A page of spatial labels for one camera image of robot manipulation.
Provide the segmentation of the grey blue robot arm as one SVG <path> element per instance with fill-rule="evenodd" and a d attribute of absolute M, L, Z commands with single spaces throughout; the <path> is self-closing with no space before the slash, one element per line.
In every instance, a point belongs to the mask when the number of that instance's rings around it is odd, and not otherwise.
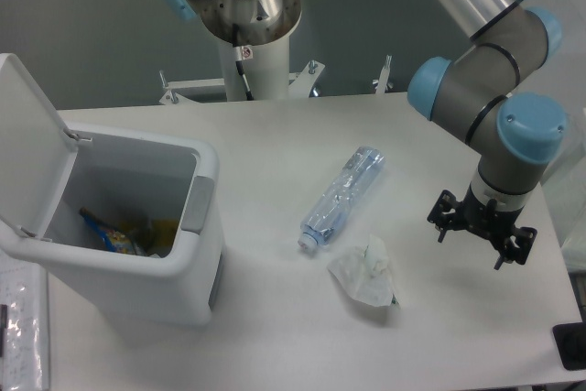
<path fill-rule="evenodd" d="M 516 219 L 556 156 L 567 117 L 553 99 L 520 93 L 561 41 L 559 21 L 516 0 L 439 0 L 470 38 L 458 60 L 433 58 L 407 88 L 411 106 L 476 151 L 481 159 L 466 195 L 443 191 L 429 221 L 444 234 L 467 231 L 488 241 L 499 264 L 527 261 L 537 233 Z M 199 17 L 222 53 L 231 101 L 285 99 L 300 80 L 289 77 L 290 34 L 300 0 L 166 0 L 181 18 Z"/>

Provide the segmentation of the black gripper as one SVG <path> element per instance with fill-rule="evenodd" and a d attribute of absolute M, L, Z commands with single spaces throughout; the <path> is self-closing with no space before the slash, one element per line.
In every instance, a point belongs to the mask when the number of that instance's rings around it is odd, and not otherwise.
<path fill-rule="evenodd" d="M 448 231 L 461 231 L 462 226 L 471 234 L 492 240 L 492 246 L 499 254 L 494 269 L 499 270 L 503 264 L 524 265 L 537 238 L 535 228 L 515 226 L 521 211 L 498 211 L 495 200 L 484 205 L 475 197 L 469 197 L 461 202 L 452 192 L 443 190 L 427 221 L 439 232 L 439 243 L 443 242 Z"/>

